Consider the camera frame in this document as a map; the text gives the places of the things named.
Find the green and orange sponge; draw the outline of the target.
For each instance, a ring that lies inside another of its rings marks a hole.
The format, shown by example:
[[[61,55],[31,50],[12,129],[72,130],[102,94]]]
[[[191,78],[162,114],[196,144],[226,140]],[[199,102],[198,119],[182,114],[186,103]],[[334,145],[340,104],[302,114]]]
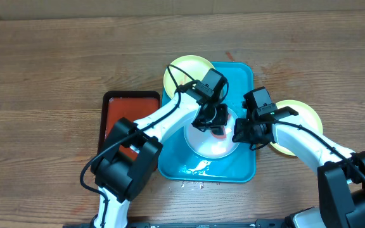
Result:
[[[216,139],[225,139],[226,138],[225,126],[212,127],[211,134]]]

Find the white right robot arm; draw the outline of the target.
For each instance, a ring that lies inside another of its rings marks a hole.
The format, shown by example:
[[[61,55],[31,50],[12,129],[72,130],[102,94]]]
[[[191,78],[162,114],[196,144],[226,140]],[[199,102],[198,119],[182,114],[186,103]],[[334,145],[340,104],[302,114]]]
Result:
[[[284,227],[365,228],[365,151],[333,142],[290,107],[237,119],[233,141],[252,150],[276,143],[316,173],[319,206],[287,216]]]

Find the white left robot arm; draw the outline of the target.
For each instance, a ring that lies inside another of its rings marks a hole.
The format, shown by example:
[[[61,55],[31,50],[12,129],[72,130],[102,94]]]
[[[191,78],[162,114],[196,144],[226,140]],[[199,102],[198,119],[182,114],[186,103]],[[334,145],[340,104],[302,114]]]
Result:
[[[163,141],[174,132],[191,124],[201,132],[224,133],[228,90],[227,78],[211,68],[203,79],[178,85],[174,97],[151,115],[115,122],[89,165],[101,196],[95,227],[126,227],[129,203],[146,185]]]

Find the light blue plate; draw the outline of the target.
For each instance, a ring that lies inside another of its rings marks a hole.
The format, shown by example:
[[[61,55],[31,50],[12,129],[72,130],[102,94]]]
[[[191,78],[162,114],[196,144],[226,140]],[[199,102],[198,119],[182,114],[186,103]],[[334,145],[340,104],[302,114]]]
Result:
[[[196,154],[217,159],[230,155],[238,147],[239,143],[232,141],[238,116],[232,109],[227,110],[227,125],[222,126],[222,135],[214,134],[211,130],[201,132],[191,124],[184,127],[185,140]]]

